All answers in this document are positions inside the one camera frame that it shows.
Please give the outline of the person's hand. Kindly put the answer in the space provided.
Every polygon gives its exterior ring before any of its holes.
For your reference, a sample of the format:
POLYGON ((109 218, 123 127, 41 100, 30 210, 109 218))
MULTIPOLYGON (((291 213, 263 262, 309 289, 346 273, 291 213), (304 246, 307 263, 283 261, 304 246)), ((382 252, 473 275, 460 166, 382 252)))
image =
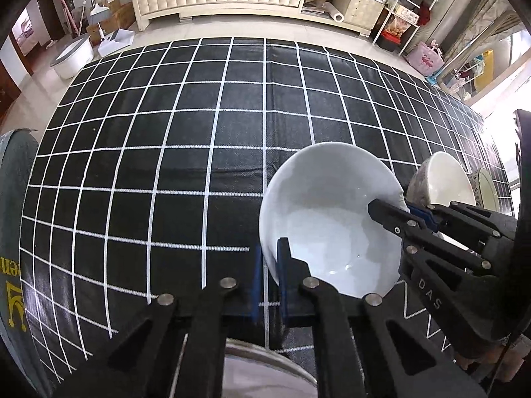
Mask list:
POLYGON ((467 359, 459 353, 455 353, 455 361, 459 367, 467 369, 473 362, 481 365, 495 365, 502 359, 496 378, 502 381, 502 383, 508 383, 517 375, 517 372, 529 356, 530 338, 527 338, 525 335, 520 335, 514 343, 499 345, 476 360, 467 359))

